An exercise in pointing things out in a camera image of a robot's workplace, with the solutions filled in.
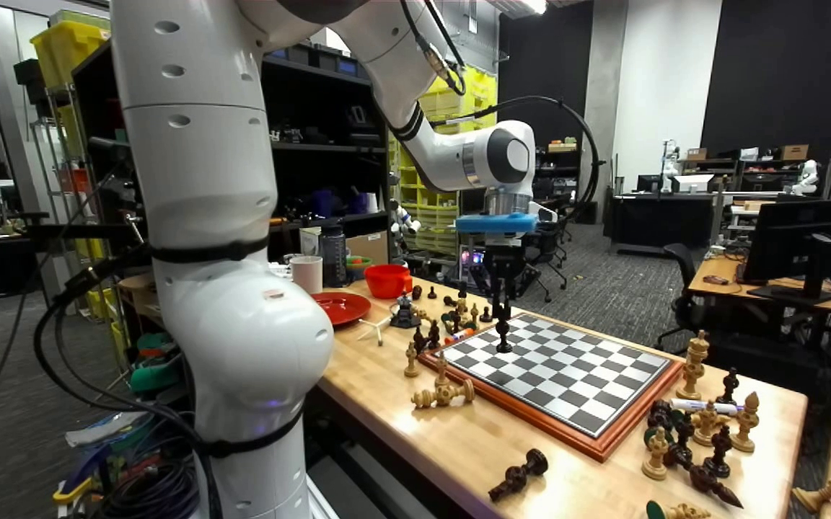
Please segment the computer screen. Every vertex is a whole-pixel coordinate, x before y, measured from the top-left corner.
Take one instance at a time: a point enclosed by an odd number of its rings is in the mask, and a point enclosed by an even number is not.
[[[831,244],[831,203],[762,206],[742,284],[765,287],[775,278],[808,278],[822,284],[822,251]]]

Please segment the monitor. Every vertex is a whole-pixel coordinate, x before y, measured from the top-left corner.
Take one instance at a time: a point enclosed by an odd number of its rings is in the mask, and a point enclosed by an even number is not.
[[[825,301],[822,278],[831,255],[831,203],[762,206],[742,284],[768,298]],[[805,278],[801,288],[765,287],[775,278]]]

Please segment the cardboard box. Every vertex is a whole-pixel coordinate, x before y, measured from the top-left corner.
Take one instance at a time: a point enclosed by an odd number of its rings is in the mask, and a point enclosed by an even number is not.
[[[809,156],[809,144],[785,144],[782,160],[785,161],[805,161]]]
[[[385,232],[348,236],[346,251],[352,259],[361,259],[362,267],[384,267],[385,264]]]

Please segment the blue object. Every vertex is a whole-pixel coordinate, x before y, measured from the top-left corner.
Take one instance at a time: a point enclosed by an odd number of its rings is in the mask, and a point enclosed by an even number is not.
[[[459,235],[532,235],[537,215],[465,215],[455,221]]]

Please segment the office chair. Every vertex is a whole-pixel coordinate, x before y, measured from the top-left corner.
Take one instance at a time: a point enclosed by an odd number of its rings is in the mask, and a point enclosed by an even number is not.
[[[694,257],[691,251],[683,245],[683,244],[665,244],[661,248],[664,257],[675,259],[678,271],[680,271],[680,294],[672,301],[672,314],[675,314],[675,329],[665,329],[655,337],[655,346],[664,350],[664,342],[668,334],[678,334],[678,333],[691,333],[697,334],[697,329],[710,329],[710,314],[703,306],[694,304],[694,298],[690,294],[690,284],[694,278]]]
[[[525,236],[525,271],[532,278],[527,287],[540,284],[545,304],[550,304],[550,288],[543,280],[545,270],[560,278],[560,293],[567,287],[566,275],[560,271],[566,264],[561,236],[566,229],[560,229],[560,223],[540,223],[537,235]]]

